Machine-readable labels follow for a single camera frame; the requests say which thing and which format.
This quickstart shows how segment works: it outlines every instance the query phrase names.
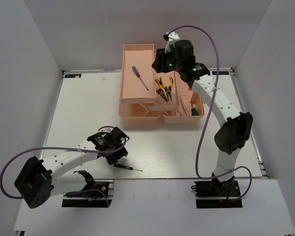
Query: pliers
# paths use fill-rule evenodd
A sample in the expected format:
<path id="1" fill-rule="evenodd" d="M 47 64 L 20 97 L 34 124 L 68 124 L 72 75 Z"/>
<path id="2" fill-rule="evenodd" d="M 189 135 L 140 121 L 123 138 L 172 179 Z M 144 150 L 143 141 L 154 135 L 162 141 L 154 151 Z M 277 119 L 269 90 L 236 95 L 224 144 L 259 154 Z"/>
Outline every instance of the pliers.
<path id="1" fill-rule="evenodd" d="M 156 92 L 161 95 L 161 97 L 168 102 L 168 99 L 162 89 L 161 82 L 158 79 L 155 79 L 155 82 L 158 84 L 159 89 L 156 89 Z"/>
<path id="2" fill-rule="evenodd" d="M 172 101 L 172 87 L 174 85 L 174 81 L 173 81 L 172 76 L 170 76 L 169 79 L 171 80 L 171 84 L 169 85 L 169 87 L 166 87 L 166 85 L 163 83 L 162 77 L 159 78 L 159 83 L 166 91 L 167 100 L 169 101 L 169 99 L 171 99 L 171 101 Z"/>

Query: robotic arm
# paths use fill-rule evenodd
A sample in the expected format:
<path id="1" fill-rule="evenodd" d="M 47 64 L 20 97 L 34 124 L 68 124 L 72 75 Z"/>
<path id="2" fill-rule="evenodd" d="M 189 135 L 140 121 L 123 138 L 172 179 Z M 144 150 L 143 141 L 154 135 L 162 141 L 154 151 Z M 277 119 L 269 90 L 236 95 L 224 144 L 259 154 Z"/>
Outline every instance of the robotic arm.
<path id="1" fill-rule="evenodd" d="M 239 151 L 250 136 L 253 120 L 251 114 L 242 113 L 229 102 L 221 90 L 215 88 L 210 71 L 202 63 L 195 62 L 193 46 L 189 40 L 180 40 L 175 32 L 164 38 L 168 43 L 164 49 L 157 49 L 152 67 L 157 73 L 173 70 L 178 72 L 181 79 L 208 105 L 212 101 L 214 89 L 217 89 L 212 112 L 221 128 L 214 136 L 219 153 L 212 176 L 233 170 Z M 214 179 L 214 186 L 217 188 L 215 192 L 225 191 L 221 188 L 231 185 L 233 180 L 233 172 Z"/>
<path id="2" fill-rule="evenodd" d="M 124 147 L 127 139 L 128 136 L 115 127 L 110 132 L 89 136 L 80 145 L 59 155 L 44 160 L 34 156 L 27 160 L 14 185 L 30 208 L 42 205 L 53 195 L 94 189 L 95 181 L 89 173 L 72 170 L 101 156 L 110 165 L 116 163 L 128 154 Z M 69 171 L 72 171 L 73 179 L 63 176 Z"/>

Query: white table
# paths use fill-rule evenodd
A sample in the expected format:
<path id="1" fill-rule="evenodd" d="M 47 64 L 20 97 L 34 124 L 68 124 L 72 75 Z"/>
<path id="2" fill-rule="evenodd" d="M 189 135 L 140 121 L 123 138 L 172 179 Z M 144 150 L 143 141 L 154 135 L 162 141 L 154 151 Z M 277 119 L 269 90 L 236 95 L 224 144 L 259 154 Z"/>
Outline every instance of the white table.
<path id="1" fill-rule="evenodd" d="M 74 147 L 103 125 L 118 126 L 129 137 L 126 144 L 129 155 L 120 159 L 143 172 L 128 171 L 109 166 L 101 157 L 75 170 L 86 170 L 94 178 L 196 178 L 195 154 L 205 122 L 203 117 L 196 126 L 157 125 L 124 126 L 118 116 L 121 72 L 83 73 L 81 78 L 64 78 L 46 146 Z M 229 75 L 220 76 L 218 85 L 238 108 L 239 102 Z M 199 171 L 210 176 L 215 168 L 218 148 L 214 135 L 219 125 L 211 116 L 200 153 Z M 47 150 L 43 158 L 61 151 Z M 239 154 L 237 166 L 247 166 L 254 177 L 260 177 L 258 156 L 251 140 Z M 247 177 L 245 170 L 236 177 Z"/>
<path id="2" fill-rule="evenodd" d="M 129 156 L 120 163 L 144 171 L 110 167 L 105 158 L 77 169 L 85 169 L 101 179 L 195 178 L 195 152 L 205 118 L 198 126 L 124 127 L 118 117 L 120 77 L 120 72 L 85 73 L 81 78 L 64 79 L 46 145 L 73 147 L 99 127 L 114 125 L 131 138 L 126 145 Z M 220 88 L 239 107 L 229 76 L 221 76 Z M 209 176 L 216 164 L 217 147 L 213 136 L 218 129 L 217 120 L 212 116 L 199 164 L 203 176 Z M 57 153 L 45 151 L 44 157 Z M 236 165 L 245 165 L 253 176 L 261 176 L 257 154 L 250 140 Z M 235 174 L 237 177 L 247 176 L 241 171 Z M 243 208 L 233 209 L 196 209 L 195 195 L 190 191 L 193 181 L 116 179 L 109 208 L 62 208 L 62 195 L 51 197 L 36 209 L 29 209 L 21 201 L 13 229 L 25 231 L 26 236 L 295 234 L 276 180 L 255 179 L 243 199 Z M 248 180 L 238 182 L 243 192 Z"/>
<path id="3" fill-rule="evenodd" d="M 248 180 L 240 179 L 244 189 Z M 196 209 L 191 179 L 118 179 L 109 208 L 36 209 L 22 201 L 14 230 L 25 236 L 284 236 L 295 234 L 276 180 L 254 180 L 243 208 Z"/>

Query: white backdrop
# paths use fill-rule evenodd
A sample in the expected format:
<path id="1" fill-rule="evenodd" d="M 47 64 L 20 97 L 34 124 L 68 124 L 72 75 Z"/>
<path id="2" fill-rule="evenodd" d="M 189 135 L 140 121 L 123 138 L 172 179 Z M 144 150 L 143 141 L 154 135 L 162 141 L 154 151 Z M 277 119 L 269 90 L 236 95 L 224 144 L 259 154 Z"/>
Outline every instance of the white backdrop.
<path id="1" fill-rule="evenodd" d="M 236 69 L 265 168 L 295 226 L 295 1 L 274 0 Z"/>
<path id="2" fill-rule="evenodd" d="M 217 43 L 222 67 L 236 66 L 271 0 L 25 0 L 62 70 L 121 69 L 124 44 L 154 43 L 192 24 Z M 181 29 L 198 62 L 215 67 L 210 41 Z"/>
<path id="3" fill-rule="evenodd" d="M 41 146 L 61 71 L 22 0 L 0 0 L 0 172 L 17 153 Z M 29 153 L 14 161 L 3 178 L 14 181 Z M 0 191 L 0 236 L 10 235 L 20 200 Z"/>

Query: purple cable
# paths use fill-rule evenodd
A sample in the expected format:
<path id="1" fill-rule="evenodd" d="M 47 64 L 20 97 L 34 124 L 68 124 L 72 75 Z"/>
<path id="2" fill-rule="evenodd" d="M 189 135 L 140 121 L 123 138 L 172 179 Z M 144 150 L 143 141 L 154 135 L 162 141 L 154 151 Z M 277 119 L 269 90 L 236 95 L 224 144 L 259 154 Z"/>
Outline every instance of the purple cable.
<path id="1" fill-rule="evenodd" d="M 66 193 L 66 195 L 70 195 L 70 194 L 81 194 L 81 193 L 86 193 L 86 192 L 89 192 L 89 191 L 95 191 L 95 192 L 99 192 L 104 198 L 105 198 L 105 201 L 107 203 L 107 206 L 109 207 L 109 201 L 107 199 L 107 197 L 105 196 L 105 194 L 99 190 L 99 189 L 88 189 L 88 190 L 82 190 L 82 191 L 77 191 L 77 192 L 68 192 Z"/>
<path id="2" fill-rule="evenodd" d="M 0 189 L 1 189 L 1 192 L 9 197 L 9 198 L 12 198 L 12 199 L 22 199 L 22 197 L 16 197 L 16 196 L 12 196 L 10 194 L 8 194 L 6 192 L 6 190 L 4 189 L 4 186 L 3 186 L 3 175 L 4 175 L 4 172 L 6 170 L 6 168 L 8 168 L 8 166 L 11 164 L 12 161 L 14 161 L 16 158 L 18 158 L 19 156 L 22 156 L 23 154 L 25 153 L 28 153 L 30 151 L 37 151 L 37 150 L 66 150 L 66 151 L 82 151 L 82 152 L 91 152 L 91 153 L 104 153 L 104 154 L 108 154 L 108 153 L 114 153 L 116 151 L 119 151 L 121 150 L 124 145 L 126 144 L 126 142 L 128 141 L 129 139 L 127 140 L 124 140 L 124 142 L 122 143 L 122 146 L 120 146 L 119 148 L 115 149 L 115 150 L 112 150 L 112 151 L 97 151 L 97 150 L 89 150 L 89 149 L 77 149 L 77 148 L 73 148 L 73 147 L 34 147 L 34 148 L 30 148 L 30 149 L 27 149 L 25 151 L 22 151 L 20 152 L 19 154 L 15 155 L 14 157 L 11 158 L 11 160 L 9 160 L 6 165 L 3 167 L 1 173 L 0 173 Z"/>
<path id="3" fill-rule="evenodd" d="M 105 126 L 100 127 L 98 130 L 100 131 L 103 128 L 111 128 L 111 129 L 113 129 L 114 127 L 111 126 L 111 125 L 105 125 Z"/>
<path id="4" fill-rule="evenodd" d="M 215 83 L 214 83 L 214 86 L 217 87 L 217 83 L 218 83 L 218 77 L 219 77 L 219 71 L 220 71 L 220 58 L 219 58 L 219 55 L 218 55 L 218 52 L 217 52 L 217 48 L 216 48 L 216 45 L 215 45 L 215 42 L 213 40 L 213 38 L 202 28 L 200 27 L 197 27 L 197 26 L 180 26 L 180 27 L 177 27 L 176 29 L 170 31 L 169 33 L 167 33 L 167 35 L 169 35 L 170 33 L 172 33 L 173 31 L 177 30 L 177 29 L 180 29 L 180 28 L 185 28 L 185 27 L 189 27 L 189 28 L 194 28 L 194 29 L 197 29 L 197 30 L 200 30 L 202 31 L 203 33 L 205 33 L 208 38 L 210 39 L 212 45 L 213 45 L 213 48 L 214 48 L 214 51 L 215 51 L 215 56 L 216 56 L 216 79 L 215 79 Z M 228 175 L 230 174 L 231 172 L 234 172 L 240 168 L 244 168 L 246 169 L 248 172 L 249 172 L 249 178 L 250 178 L 250 182 L 249 182 L 249 185 L 248 185 L 248 188 L 247 190 L 244 192 L 243 195 L 241 195 L 240 197 L 238 197 L 237 199 L 234 199 L 233 201 L 236 201 L 236 200 L 239 200 L 241 199 L 243 196 L 245 196 L 247 194 L 247 192 L 249 191 L 250 189 L 250 186 L 251 186 L 251 182 L 252 182 L 252 174 L 251 174 L 251 171 L 245 167 L 245 166 L 239 166 L 233 170 L 229 170 L 223 174 L 220 174 L 220 175 L 217 175 L 217 176 L 213 176 L 213 177 L 202 177 L 200 176 L 199 174 L 199 170 L 198 170 L 198 163 L 199 163 L 199 155 L 200 155 L 200 149 L 201 149 L 201 145 L 202 145 L 202 142 L 203 142 L 203 139 L 204 139 L 204 136 L 205 136 L 205 133 L 206 133 L 206 129 L 207 129 L 207 124 L 208 124 L 208 121 L 210 119 L 210 116 L 211 116 L 211 113 L 212 113 L 212 110 L 213 110 L 213 104 L 214 104 L 214 99 L 215 99 L 215 95 L 216 95 L 216 89 L 213 90 L 213 95 L 212 95 L 212 100 L 211 100 L 211 103 L 210 103 L 210 106 L 209 106 L 209 111 L 207 113 L 207 118 L 206 118 L 206 121 L 205 121 L 205 124 L 203 126 L 203 131 L 202 131 L 202 134 L 201 134 L 201 137 L 200 137 L 200 141 L 199 141 L 199 145 L 198 145 L 198 149 L 197 149 L 197 154 L 196 154 L 196 165 L 195 165 L 195 168 L 196 168 L 196 174 L 198 176 L 198 178 L 200 179 L 205 179 L 205 180 L 211 180 L 211 179 L 215 179 L 215 178 L 219 178 L 219 177 L 222 177 L 222 176 L 225 176 L 225 175 Z"/>

